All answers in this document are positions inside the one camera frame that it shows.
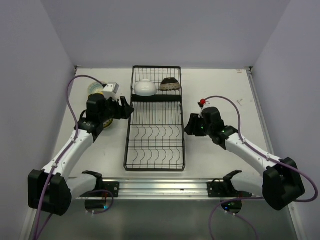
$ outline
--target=enclosure wall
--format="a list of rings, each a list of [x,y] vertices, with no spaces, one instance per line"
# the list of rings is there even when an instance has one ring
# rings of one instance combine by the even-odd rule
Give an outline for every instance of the enclosure wall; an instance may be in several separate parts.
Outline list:
[[[292,0],[253,68],[274,151],[291,157],[320,186],[320,2]],[[305,181],[306,195],[314,191]],[[309,239],[319,239],[319,203],[298,210]]]
[[[17,240],[27,177],[51,158],[74,68],[39,0],[0,7],[0,239]]]
[[[243,68],[290,0],[42,0],[73,63]]]

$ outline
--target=black wire dish rack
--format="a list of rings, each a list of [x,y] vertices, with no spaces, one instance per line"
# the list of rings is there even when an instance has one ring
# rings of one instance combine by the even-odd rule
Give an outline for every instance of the black wire dish rack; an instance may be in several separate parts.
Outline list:
[[[176,78],[181,85],[179,66],[133,66],[131,106],[124,168],[137,172],[182,172],[186,166],[182,88],[161,91],[165,78]],[[151,80],[156,95],[138,96],[135,85]]]

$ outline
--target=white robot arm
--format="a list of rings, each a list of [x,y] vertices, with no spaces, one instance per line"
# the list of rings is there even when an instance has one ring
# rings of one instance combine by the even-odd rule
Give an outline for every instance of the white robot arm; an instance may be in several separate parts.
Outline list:
[[[118,88],[117,83],[109,82],[102,90],[103,95],[90,95],[86,110],[77,123],[78,129],[75,128],[62,150],[42,170],[31,171],[28,176],[29,207],[38,209],[41,202],[42,211],[62,216],[72,200],[89,191],[104,189],[100,173],[84,171],[80,177],[69,179],[69,176],[83,153],[103,131],[107,120],[128,119],[134,112],[125,97],[117,98]],[[48,177],[49,186],[41,198]]]
[[[283,209],[305,193],[300,174],[281,165],[283,163],[298,169],[295,161],[289,157],[280,159],[249,142],[236,128],[225,125],[219,110],[210,106],[205,99],[198,104],[200,114],[191,114],[184,131],[190,136],[209,136],[214,144],[239,156],[261,175],[239,174],[242,171],[236,170],[223,180],[215,179],[208,183],[209,189],[219,192],[219,197],[235,197],[234,194],[240,191],[263,196],[275,210]]]

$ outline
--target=white table surface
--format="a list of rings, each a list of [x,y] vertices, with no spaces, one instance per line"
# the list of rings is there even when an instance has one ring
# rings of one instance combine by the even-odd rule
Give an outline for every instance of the white table surface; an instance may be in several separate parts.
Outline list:
[[[247,72],[236,69],[182,69],[182,102],[184,126],[191,113],[199,113],[198,101],[212,95],[230,98],[239,107],[242,133],[254,144],[267,150],[263,129],[258,116],[255,100]],[[118,93],[130,102],[132,69],[78,69],[77,75],[90,75],[103,82],[120,84]],[[70,94],[70,103],[77,117],[86,109],[88,78],[75,80]],[[219,109],[226,125],[238,128],[238,119],[232,105],[222,99],[212,99],[211,105]],[[70,137],[74,121],[69,109],[65,111],[54,153],[65,145]],[[207,137],[185,134],[185,170],[183,172],[131,172],[124,169],[128,121],[115,120],[105,129],[96,142],[84,153],[70,177],[77,177],[83,171],[101,173],[104,178],[180,178],[212,179],[221,178],[234,170],[247,174],[258,173],[236,155],[223,150]]]

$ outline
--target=white bowl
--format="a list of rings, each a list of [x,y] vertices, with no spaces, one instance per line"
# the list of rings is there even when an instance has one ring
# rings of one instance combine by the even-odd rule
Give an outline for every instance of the white bowl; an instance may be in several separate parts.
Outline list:
[[[157,93],[156,85],[149,79],[141,79],[134,87],[135,94],[143,97],[153,96]]]

